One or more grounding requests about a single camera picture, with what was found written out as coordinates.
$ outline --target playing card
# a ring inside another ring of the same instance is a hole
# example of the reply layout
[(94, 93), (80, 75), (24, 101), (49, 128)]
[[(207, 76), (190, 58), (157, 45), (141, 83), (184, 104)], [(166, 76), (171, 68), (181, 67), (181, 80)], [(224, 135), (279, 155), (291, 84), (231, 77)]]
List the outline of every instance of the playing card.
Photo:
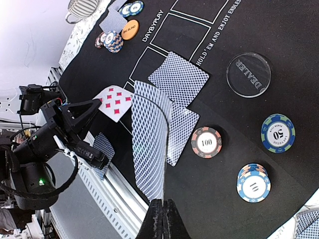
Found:
[(135, 82), (132, 104), (133, 161), (137, 187), (151, 201), (164, 197), (169, 98), (156, 87)]
[(109, 86), (102, 90), (95, 99), (100, 99), (99, 110), (113, 121), (118, 122), (132, 105), (133, 94), (119, 86)]
[(198, 95), (209, 75), (182, 57), (170, 52), (149, 81), (178, 105), (186, 108)]
[(106, 18), (100, 23), (100, 28), (108, 33), (109, 31), (116, 31), (120, 33), (125, 25), (128, 23), (126, 19), (113, 7), (109, 7), (109, 13)]
[(172, 104), (169, 125), (167, 163), (175, 166), (193, 132), (199, 115), (176, 103)]
[(126, 3), (127, 0), (115, 0), (110, 6), (112, 8), (114, 8), (114, 10), (118, 11), (120, 10), (120, 8), (124, 5), (124, 3)]
[(319, 209), (307, 210), (296, 215), (295, 239), (312, 223), (319, 219)]
[(109, 159), (109, 162), (104, 166), (103, 169), (100, 170), (97, 168), (93, 168), (94, 172), (98, 175), (99, 179), (103, 180), (104, 174), (107, 168), (109, 167), (112, 158), (115, 155), (115, 151), (109, 140), (102, 133), (99, 133), (98, 136), (95, 137), (93, 147), (100, 150)]
[(319, 220), (312, 223), (307, 229), (305, 229), (297, 239), (319, 239)]

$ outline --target white table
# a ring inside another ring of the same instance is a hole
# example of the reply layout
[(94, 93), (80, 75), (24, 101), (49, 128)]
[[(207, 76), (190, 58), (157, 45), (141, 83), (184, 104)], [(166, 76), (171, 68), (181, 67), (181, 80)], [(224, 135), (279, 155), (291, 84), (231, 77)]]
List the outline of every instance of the white table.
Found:
[[(110, 0), (101, 0), (98, 9), (94, 14), (85, 20), (77, 23), (71, 33), (71, 36), (64, 48), (63, 54), (59, 60), (59, 64), (63, 70), (70, 64), (73, 58), (78, 54), (81, 46), (95, 25), (96, 21), (105, 12)], [(319, 189), (305, 203), (299, 212), (319, 208)], [(279, 227), (268, 239), (293, 239), (295, 234), (296, 215), (290, 218), (285, 224)]]

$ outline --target black table mat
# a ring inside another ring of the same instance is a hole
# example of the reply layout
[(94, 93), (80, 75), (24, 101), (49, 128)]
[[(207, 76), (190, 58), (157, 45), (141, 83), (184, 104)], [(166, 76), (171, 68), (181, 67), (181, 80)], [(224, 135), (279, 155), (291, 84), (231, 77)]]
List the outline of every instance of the black table mat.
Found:
[[(200, 114), (196, 128), (212, 126), (221, 132), (223, 148), (207, 160), (197, 157), (188, 141), (176, 167), (167, 166), (165, 197), (175, 200), (194, 239), (268, 237), (299, 210), (319, 185), (318, 1), (144, 3), (143, 12), (129, 18), (140, 22), (137, 36), (125, 41), (118, 54), (94, 47), (101, 32), (98, 24), (107, 15), (104, 13), (62, 75), (62, 88), (70, 101), (80, 102), (107, 86), (132, 83), (129, 78), (147, 82), (164, 61), (165, 51), (191, 58), (193, 64), (198, 62), (210, 79), (189, 109)], [(230, 14), (233, 4), (236, 9)], [(220, 25), (225, 17), (226, 24)], [(226, 81), (229, 61), (246, 51), (257, 52), (272, 64), (269, 89), (254, 99), (236, 95)], [(267, 151), (260, 138), (262, 122), (274, 113), (288, 116), (296, 128), (293, 147), (282, 154)], [(130, 112), (123, 123), (131, 128)], [(136, 188), (128, 131), (101, 113), (91, 131), (102, 131), (109, 139), (116, 151), (114, 164)], [(272, 183), (269, 196), (256, 204), (245, 202), (236, 191), (238, 171), (250, 162), (262, 164)]]

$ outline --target red diamond card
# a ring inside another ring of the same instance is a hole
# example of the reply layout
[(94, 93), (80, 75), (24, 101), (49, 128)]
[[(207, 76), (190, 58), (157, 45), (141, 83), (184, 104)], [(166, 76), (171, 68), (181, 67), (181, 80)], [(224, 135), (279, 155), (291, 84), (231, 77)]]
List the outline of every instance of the red diamond card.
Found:
[(102, 90), (95, 99), (100, 99), (99, 110), (113, 121), (118, 122), (132, 105), (133, 94), (119, 86), (109, 86)]

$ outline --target striped mug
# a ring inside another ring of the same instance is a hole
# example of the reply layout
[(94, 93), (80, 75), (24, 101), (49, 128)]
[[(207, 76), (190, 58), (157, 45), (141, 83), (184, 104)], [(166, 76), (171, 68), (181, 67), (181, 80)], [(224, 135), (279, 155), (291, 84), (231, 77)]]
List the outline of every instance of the striped mug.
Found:
[[(71, 0), (68, 6), (68, 14), (65, 20), (69, 24), (76, 24), (84, 18), (87, 18), (98, 7), (99, 0)], [(73, 15), (78, 18), (77, 21), (69, 21), (68, 17)]]

